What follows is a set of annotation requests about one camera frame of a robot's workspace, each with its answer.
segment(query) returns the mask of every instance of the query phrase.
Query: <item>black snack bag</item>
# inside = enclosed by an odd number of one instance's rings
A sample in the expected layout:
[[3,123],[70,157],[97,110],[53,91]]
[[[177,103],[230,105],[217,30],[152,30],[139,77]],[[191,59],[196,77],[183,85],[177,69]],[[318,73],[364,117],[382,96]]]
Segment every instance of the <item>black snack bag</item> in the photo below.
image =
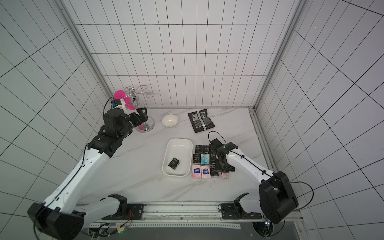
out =
[[189,120],[191,121],[193,130],[195,132],[201,132],[215,127],[214,123],[208,117],[207,109],[201,111],[188,113]]

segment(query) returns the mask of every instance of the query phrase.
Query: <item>black cable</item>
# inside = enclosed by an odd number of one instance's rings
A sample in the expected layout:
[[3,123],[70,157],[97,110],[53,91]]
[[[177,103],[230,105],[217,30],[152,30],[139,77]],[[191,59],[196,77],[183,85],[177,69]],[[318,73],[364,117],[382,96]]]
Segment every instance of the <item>black cable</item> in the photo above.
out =
[[111,98],[113,98],[113,97],[110,97],[110,98],[107,100],[107,102],[105,103],[104,108],[103,108],[103,112],[105,111],[105,107],[107,106],[107,104],[108,104],[108,102],[109,102],[109,100],[110,100]]
[[[253,166],[255,166],[257,169],[259,169],[261,172],[264,172],[264,171],[261,170],[259,167],[257,167],[255,164],[253,164],[251,161],[249,161],[244,155],[240,155],[240,154],[238,154],[237,152],[233,152],[233,151],[230,151],[230,152],[239,155],[240,157],[242,157],[242,158],[244,158],[245,160],[247,160],[250,164],[252,164]],[[299,209],[295,209],[295,210],[303,209],[303,208],[305,208],[306,206],[308,206],[308,205],[312,202],[313,197],[314,197],[314,191],[313,191],[313,188],[312,188],[308,183],[306,183],[306,182],[302,182],[302,181],[297,181],[297,182],[283,181],[283,180],[277,179],[277,178],[275,178],[275,177],[274,177],[274,179],[277,180],[277,181],[280,181],[280,182],[286,182],[286,183],[300,183],[300,182],[301,182],[301,183],[304,183],[304,184],[306,184],[306,185],[308,185],[308,186],[310,187],[310,189],[311,189],[311,191],[312,191],[312,198],[311,198],[311,200],[310,200],[306,205],[304,205],[303,207],[301,207],[301,208],[299,208]]]
[[227,144],[227,142],[225,141],[225,139],[223,138],[223,136],[222,136],[220,133],[216,132],[216,131],[210,131],[210,132],[208,133],[208,141],[209,141],[209,142],[211,142],[211,140],[209,140],[209,134],[210,134],[211,132],[215,132],[215,133],[219,134],[220,137],[224,140],[225,144]]
[[283,220],[284,220],[284,223],[283,223],[283,226],[280,228],[280,230],[279,230],[277,233],[274,233],[274,234],[272,234],[272,235],[269,235],[269,237],[271,237],[271,236],[275,236],[276,234],[278,234],[279,232],[281,232],[281,230],[283,229],[283,227],[284,227],[284,225],[285,225],[285,219],[283,218]]
[[[83,167],[83,163],[84,163],[84,156],[85,156],[85,149],[84,149],[84,154],[83,154],[83,162],[82,162],[82,165],[80,166],[80,168],[76,171],[76,173],[73,175],[73,177],[69,180],[69,182],[63,187],[63,189],[54,197],[54,199],[57,201],[57,197],[64,191],[64,189],[68,186],[68,184],[73,180],[73,178],[76,176],[76,174],[80,171],[80,169]],[[37,240],[40,240],[40,238],[37,236],[37,233],[36,233],[36,229],[35,229],[35,226],[36,226],[36,221],[37,221],[37,218],[40,216],[40,214],[49,206],[51,205],[55,200],[53,200],[52,202],[50,202],[42,211],[40,211],[37,215],[36,215],[36,218],[35,220],[33,221],[33,233],[35,234],[35,237]]]

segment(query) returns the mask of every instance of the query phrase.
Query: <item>metal frame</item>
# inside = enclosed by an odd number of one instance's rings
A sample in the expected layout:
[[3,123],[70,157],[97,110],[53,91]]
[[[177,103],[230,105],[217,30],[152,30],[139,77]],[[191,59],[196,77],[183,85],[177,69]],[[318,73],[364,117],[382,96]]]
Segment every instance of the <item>metal frame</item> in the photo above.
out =
[[273,74],[276,71],[277,64],[281,60],[281,57],[283,56],[283,53],[284,53],[285,49],[287,48],[288,42],[291,39],[293,32],[295,31],[296,25],[297,25],[297,23],[301,17],[301,13],[303,12],[307,3],[308,3],[308,0],[300,0],[300,2],[297,5],[295,13],[293,14],[293,17],[289,23],[288,30],[286,31],[286,33],[284,35],[284,38],[280,44],[279,50],[277,51],[276,57],[272,63],[272,67],[269,69],[268,74],[267,74],[267,78],[263,83],[262,89],[260,91],[261,94],[259,94],[259,96],[257,97],[256,103],[253,106],[254,109],[256,109],[258,107],[261,98],[265,94],[265,89],[266,89],[268,83],[271,81]]
[[101,74],[100,69],[97,67],[96,62],[94,61],[94,59],[93,59],[93,57],[91,55],[91,52],[89,51],[87,45],[85,44],[85,42],[84,42],[83,38],[81,37],[79,31],[77,30],[77,27],[76,27],[74,21],[72,20],[71,16],[69,15],[68,10],[67,10],[65,4],[63,4],[62,0],[53,0],[53,1],[55,2],[56,6],[60,10],[64,20],[66,21],[66,23],[68,25],[68,29],[71,31],[73,37],[75,38],[76,42],[80,46],[80,49],[82,50],[82,52],[85,55],[85,58],[91,64],[91,68],[96,73],[96,76],[99,79],[99,83],[101,83],[102,88],[105,90],[105,92],[109,96],[113,96],[113,94],[112,94],[111,90],[109,89],[109,87],[108,87],[108,85],[107,85],[103,75]]
[[[130,227],[223,227],[241,229],[241,222],[265,222],[262,219],[224,220],[218,209],[220,203],[233,202],[140,202],[144,204],[141,220],[133,220]],[[285,221],[304,221],[300,212],[291,212]],[[98,220],[89,227],[99,227],[111,223],[110,228],[118,227],[126,220]]]

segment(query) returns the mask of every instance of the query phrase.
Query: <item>white plastic tray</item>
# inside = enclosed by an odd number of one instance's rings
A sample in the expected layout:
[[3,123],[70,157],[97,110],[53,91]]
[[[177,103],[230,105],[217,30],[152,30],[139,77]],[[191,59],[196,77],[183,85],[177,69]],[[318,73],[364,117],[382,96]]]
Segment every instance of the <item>white plastic tray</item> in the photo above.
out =
[[[191,170],[193,144],[188,139],[174,138],[168,142],[163,161],[163,173],[173,177],[185,177]],[[180,161],[175,170],[168,166],[173,158]]]

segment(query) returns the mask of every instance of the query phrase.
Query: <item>marble table surface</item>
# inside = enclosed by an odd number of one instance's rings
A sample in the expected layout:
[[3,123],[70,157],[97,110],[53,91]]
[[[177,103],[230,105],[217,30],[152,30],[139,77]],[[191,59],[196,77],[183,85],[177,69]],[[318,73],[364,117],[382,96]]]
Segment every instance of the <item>marble table surface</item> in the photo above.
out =
[[[192,179],[192,171],[186,177],[170,177],[162,172],[164,154],[169,140],[185,138],[195,145],[208,145],[208,132],[217,131],[227,142],[236,144],[247,156],[267,168],[248,109],[208,109],[208,116],[215,127],[195,133],[187,113],[201,109],[148,109],[155,120],[154,128],[147,133],[133,133],[124,139],[122,146],[103,165],[84,191],[80,202],[99,201],[109,194],[127,197],[129,202],[159,201],[233,201],[244,192],[253,192],[258,185],[240,169],[228,173],[228,180],[219,178]],[[174,114],[179,123],[165,127],[161,120]],[[220,136],[211,133],[214,139]]]

